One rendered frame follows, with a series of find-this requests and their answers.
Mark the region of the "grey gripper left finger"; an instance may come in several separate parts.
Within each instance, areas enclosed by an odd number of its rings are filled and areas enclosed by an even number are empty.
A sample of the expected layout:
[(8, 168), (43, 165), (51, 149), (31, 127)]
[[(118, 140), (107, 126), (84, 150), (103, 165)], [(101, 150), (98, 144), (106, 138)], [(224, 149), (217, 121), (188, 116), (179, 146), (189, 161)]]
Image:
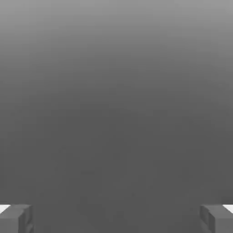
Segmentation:
[(0, 213), (0, 233), (34, 233), (33, 206), (13, 204)]

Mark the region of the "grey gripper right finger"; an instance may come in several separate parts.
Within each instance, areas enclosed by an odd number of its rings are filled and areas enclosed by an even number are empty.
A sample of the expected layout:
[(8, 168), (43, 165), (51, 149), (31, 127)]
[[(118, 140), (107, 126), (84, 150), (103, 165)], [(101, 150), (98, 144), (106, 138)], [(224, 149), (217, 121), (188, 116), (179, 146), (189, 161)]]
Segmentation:
[(233, 233), (233, 204), (201, 205), (202, 233)]

